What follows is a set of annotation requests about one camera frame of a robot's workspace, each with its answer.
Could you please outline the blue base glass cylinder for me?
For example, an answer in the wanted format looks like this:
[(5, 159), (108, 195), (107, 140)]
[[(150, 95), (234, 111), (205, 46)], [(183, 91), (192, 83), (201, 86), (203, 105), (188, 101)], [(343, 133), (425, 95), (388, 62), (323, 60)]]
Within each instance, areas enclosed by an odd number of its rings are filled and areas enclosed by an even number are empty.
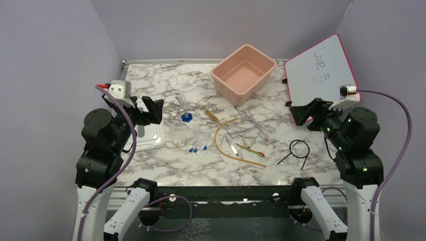
[(189, 112), (189, 103), (186, 100), (186, 97), (182, 95), (179, 98), (179, 103), (181, 104), (183, 108), (183, 114), (181, 115), (181, 120), (185, 123), (189, 123), (193, 119), (193, 117), (192, 117), (192, 114)]

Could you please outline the metal crucible tongs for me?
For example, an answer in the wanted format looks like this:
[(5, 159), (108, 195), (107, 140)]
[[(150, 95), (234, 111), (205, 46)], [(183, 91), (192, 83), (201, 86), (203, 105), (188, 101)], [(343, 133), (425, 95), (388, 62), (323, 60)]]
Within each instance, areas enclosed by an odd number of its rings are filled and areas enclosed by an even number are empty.
[(242, 109), (238, 109), (236, 106), (234, 106), (234, 109), (237, 111), (237, 113), (244, 119), (248, 120), (250, 123), (252, 123), (257, 129), (258, 129), (258, 136), (264, 140), (269, 139), (269, 133), (274, 133), (275, 128), (269, 124), (264, 125), (258, 122), (254, 116), (249, 112)]

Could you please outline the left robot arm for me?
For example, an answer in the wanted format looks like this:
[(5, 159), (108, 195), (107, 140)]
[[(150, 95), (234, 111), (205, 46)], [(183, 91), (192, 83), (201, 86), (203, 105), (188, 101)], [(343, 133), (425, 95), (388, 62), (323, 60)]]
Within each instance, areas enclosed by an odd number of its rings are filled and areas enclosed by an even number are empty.
[(86, 144), (76, 164), (78, 209), (73, 240), (122, 240), (138, 211), (158, 199), (157, 183), (140, 179), (130, 200), (112, 220), (105, 220), (117, 177), (131, 162), (136, 147), (132, 146), (127, 161), (122, 151), (129, 138), (136, 142), (136, 125), (161, 124), (164, 100), (143, 96), (146, 111), (140, 111), (135, 96), (114, 98), (104, 93), (102, 98), (116, 115), (98, 108), (84, 118), (81, 135)]

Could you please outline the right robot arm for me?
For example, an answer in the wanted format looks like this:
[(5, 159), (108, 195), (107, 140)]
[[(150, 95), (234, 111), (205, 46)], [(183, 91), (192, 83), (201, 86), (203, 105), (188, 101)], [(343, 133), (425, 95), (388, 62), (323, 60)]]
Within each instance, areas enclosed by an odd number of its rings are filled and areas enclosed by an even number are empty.
[(290, 112), (297, 126), (311, 117), (307, 129), (322, 132), (337, 149), (334, 163), (346, 192), (348, 223), (339, 219), (314, 178), (296, 178), (290, 199), (308, 206), (325, 240), (379, 240), (380, 196), (376, 192), (384, 173), (381, 159), (371, 149), (380, 131), (377, 116), (358, 106), (340, 120), (342, 111), (332, 110), (331, 105), (315, 98), (307, 105), (290, 107)]

